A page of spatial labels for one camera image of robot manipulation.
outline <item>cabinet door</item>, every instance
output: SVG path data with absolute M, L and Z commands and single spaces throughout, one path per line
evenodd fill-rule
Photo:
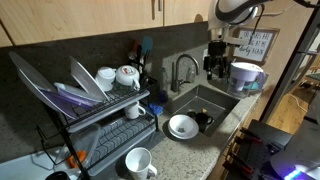
M 1 0 L 16 45 L 163 26 L 155 0 Z
M 12 46 L 12 43 L 4 31 L 4 28 L 0 25 L 0 47 L 6 46 Z
M 178 25 L 208 21 L 212 0 L 165 0 L 164 25 Z

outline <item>bottle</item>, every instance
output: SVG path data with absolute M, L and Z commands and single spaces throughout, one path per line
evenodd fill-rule
M 168 101 L 168 74 L 164 67 L 160 69 L 160 91 L 159 102 L 166 103 Z
M 189 81 L 190 83 L 194 83 L 195 78 L 196 78 L 195 66 L 191 65 L 191 67 L 189 67 L 187 72 L 186 81 Z

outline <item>wooden floor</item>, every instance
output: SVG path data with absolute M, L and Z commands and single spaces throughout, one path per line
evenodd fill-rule
M 306 114 L 313 94 L 313 91 L 307 91 L 304 88 L 297 89 L 292 94 L 286 94 L 267 124 L 290 134 L 295 133 Z M 223 179 L 221 176 L 226 173 L 222 167 L 223 162 L 224 157 L 221 157 L 207 180 Z

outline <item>wall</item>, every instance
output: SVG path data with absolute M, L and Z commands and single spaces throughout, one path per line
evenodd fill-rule
M 207 23 L 172 26 L 126 33 L 108 34 L 88 38 L 0 49 L 0 162 L 4 162 L 41 149 L 36 131 L 39 125 L 46 135 L 56 134 L 56 128 L 45 113 L 41 102 L 27 89 L 17 76 L 17 70 L 8 56 L 15 51 L 34 66 L 49 82 L 77 85 L 70 75 L 68 56 L 75 57 L 91 75 L 101 66 L 117 68 L 127 63 L 127 54 L 135 39 L 148 35 L 154 48 L 147 62 L 151 77 L 157 77 L 165 66 L 171 77 L 171 63 L 182 53 L 189 53 L 200 61 L 207 46 Z M 188 61 L 181 67 L 188 67 Z M 185 77 L 182 68 L 180 78 Z M 48 147 L 61 144 L 58 136 L 46 141 Z
M 292 0 L 281 0 L 266 3 L 265 13 L 278 13 L 294 4 Z M 259 119 L 279 78 L 295 48 L 301 33 L 313 9 L 296 5 L 285 13 L 276 17 L 263 17 L 259 27 L 278 28 L 280 32 L 267 57 L 266 63 L 262 66 L 269 73 L 267 86 L 261 99 L 249 115 L 248 119 Z

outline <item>backsplash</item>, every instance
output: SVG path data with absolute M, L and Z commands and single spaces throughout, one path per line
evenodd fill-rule
M 102 66 L 117 68 L 127 63 L 128 52 L 134 40 L 147 35 L 154 46 L 147 62 L 151 77 L 157 78 L 159 69 L 165 67 L 171 80 L 171 63 L 179 55 L 188 53 L 199 61 L 202 70 L 202 53 L 207 47 L 207 23 L 195 23 L 166 28 L 107 34 L 79 39 L 55 41 L 0 49 L 0 162 L 41 150 L 36 125 L 47 136 L 57 133 L 40 100 L 22 83 L 17 69 L 8 56 L 17 52 L 35 67 L 49 82 L 77 85 L 70 75 L 69 56 L 77 59 L 92 76 Z M 189 61 L 182 61 L 180 79 L 185 78 Z M 46 141 L 48 147 L 62 145 L 61 138 Z

